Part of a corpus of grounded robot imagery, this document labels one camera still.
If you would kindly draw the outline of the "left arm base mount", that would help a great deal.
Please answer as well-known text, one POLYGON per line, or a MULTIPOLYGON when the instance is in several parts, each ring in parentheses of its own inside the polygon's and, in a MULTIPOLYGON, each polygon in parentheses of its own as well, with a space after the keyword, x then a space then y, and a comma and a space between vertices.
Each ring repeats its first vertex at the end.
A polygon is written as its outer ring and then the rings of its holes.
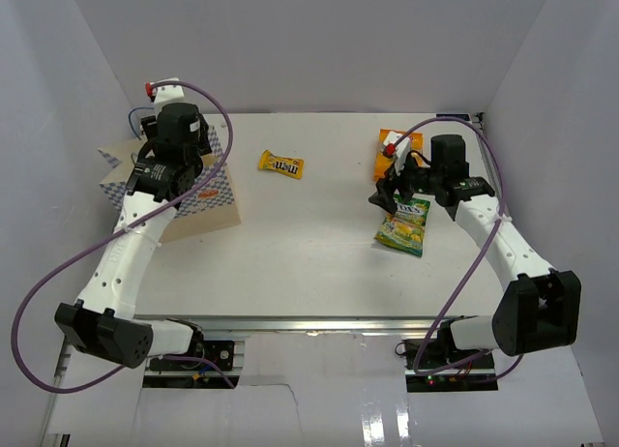
MULTIPOLYGON (((228 372, 234 365, 234 341, 192 341, 185 356, 207 359, 215 363, 222 371, 228 372)), ((197 361, 176 361, 155 357, 149 360, 146 368, 152 372, 210 372, 204 363, 197 361)))

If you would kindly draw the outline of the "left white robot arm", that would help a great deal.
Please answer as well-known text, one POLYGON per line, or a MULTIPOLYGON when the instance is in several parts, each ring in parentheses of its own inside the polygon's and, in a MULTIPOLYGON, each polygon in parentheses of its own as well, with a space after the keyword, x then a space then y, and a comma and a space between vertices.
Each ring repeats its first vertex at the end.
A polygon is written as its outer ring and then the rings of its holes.
POLYGON ((138 291, 160 239, 194 184, 209 150, 208 127, 194 104, 166 104, 156 131, 137 154, 128 178, 116 239, 72 305, 54 320, 78 351, 136 368, 148 357, 171 354, 182 368, 198 366, 204 344, 190 325, 134 317, 138 291))

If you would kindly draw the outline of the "aluminium frame rail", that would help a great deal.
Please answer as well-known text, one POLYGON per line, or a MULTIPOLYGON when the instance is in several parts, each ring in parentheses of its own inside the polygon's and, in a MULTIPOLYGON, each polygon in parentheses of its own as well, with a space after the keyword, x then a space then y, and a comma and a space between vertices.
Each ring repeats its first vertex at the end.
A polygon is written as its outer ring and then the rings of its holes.
POLYGON ((264 333, 293 334, 363 334, 363 335, 420 335, 426 332, 433 319, 422 317, 207 317, 189 316, 165 318, 146 316, 144 319, 123 318, 123 321, 155 327, 180 324, 200 331, 207 339, 215 336, 249 336, 264 333))

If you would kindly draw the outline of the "orange gummy candy bag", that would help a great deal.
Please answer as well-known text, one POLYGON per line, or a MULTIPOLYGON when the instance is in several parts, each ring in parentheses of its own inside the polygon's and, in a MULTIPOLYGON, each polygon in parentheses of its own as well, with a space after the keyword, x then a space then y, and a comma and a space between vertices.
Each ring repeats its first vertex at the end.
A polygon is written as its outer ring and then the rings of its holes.
MULTIPOLYGON (((375 158, 373 181, 377 182, 384 176, 384 173, 388 170, 391 162, 382 155, 382 145, 386 138, 396 137, 403 134, 403 131, 397 131, 393 129, 381 129, 378 135, 378 151, 375 158)), ((415 151, 415 160, 418 165, 425 165, 422 156, 424 154, 424 137, 422 133, 413 133, 409 136, 411 143, 411 149, 415 151)))

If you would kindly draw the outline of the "blue checkered paper bag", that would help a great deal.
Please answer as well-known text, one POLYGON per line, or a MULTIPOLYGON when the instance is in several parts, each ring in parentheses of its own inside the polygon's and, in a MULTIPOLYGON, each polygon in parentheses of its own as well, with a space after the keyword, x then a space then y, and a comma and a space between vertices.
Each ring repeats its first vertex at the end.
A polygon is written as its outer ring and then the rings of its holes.
POLYGON ((127 194, 145 193, 164 204, 194 187, 198 188, 195 194, 176 205, 175 218, 163 232, 163 243, 241 222, 227 166, 224 164, 215 175, 210 174, 223 156, 223 150, 215 128, 209 124, 208 127, 212 153, 203 158, 203 164, 141 160, 139 150, 146 142, 146 136, 143 140, 133 139, 99 150, 112 167, 100 182, 100 188, 116 209, 122 208, 127 194))

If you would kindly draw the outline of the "green fox's candy bag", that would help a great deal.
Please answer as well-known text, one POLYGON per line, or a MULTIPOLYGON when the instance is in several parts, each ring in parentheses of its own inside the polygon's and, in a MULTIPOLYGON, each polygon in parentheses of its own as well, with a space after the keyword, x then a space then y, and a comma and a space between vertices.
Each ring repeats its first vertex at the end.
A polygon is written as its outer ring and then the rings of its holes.
POLYGON ((395 201, 396 213, 385 216, 374 240, 383 246, 422 257, 430 202, 416 197, 403 202, 399 194, 395 195, 395 201))

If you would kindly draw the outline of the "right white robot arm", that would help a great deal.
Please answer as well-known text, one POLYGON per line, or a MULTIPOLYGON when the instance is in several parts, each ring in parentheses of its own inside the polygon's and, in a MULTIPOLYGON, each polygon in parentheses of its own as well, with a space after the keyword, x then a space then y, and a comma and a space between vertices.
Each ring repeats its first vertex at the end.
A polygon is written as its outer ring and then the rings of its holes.
POLYGON ((469 173, 463 138, 442 134, 430 141, 431 158, 419 164, 411 140, 390 132, 380 151, 390 166, 369 202, 394 215, 414 194, 429 194, 479 247, 504 294, 492 315, 461 318, 438 331, 438 360, 456 369, 472 350, 499 349, 519 356, 571 345, 577 335, 581 282, 537 254, 507 216, 483 177, 469 173))

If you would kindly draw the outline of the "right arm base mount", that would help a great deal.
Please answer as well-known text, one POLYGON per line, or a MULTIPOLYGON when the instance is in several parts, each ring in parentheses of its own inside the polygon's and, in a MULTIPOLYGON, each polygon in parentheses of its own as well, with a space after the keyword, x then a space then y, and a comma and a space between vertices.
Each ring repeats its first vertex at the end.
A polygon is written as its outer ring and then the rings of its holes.
MULTIPOLYGON (((491 354, 444 372, 426 376, 419 375, 414 370, 414 360, 421 343, 421 339, 406 339, 400 341, 394 348, 397 357, 404 361, 406 389, 409 394, 498 390, 498 382, 491 381, 496 376, 494 359, 491 354)), ((421 372, 433 371, 437 367, 449 365, 475 353, 476 350, 456 350, 447 353, 442 350, 436 340, 433 340, 427 345, 422 355, 419 370, 421 372)))

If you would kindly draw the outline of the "yellow m&m pack top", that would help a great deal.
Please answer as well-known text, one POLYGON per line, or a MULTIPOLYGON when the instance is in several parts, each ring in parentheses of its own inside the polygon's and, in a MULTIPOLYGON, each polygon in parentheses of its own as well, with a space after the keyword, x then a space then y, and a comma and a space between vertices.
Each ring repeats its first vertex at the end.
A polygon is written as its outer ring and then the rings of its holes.
POLYGON ((304 161, 302 159, 276 156, 269 150, 265 150, 258 161, 258 169, 275 171, 295 180, 303 177, 304 161))

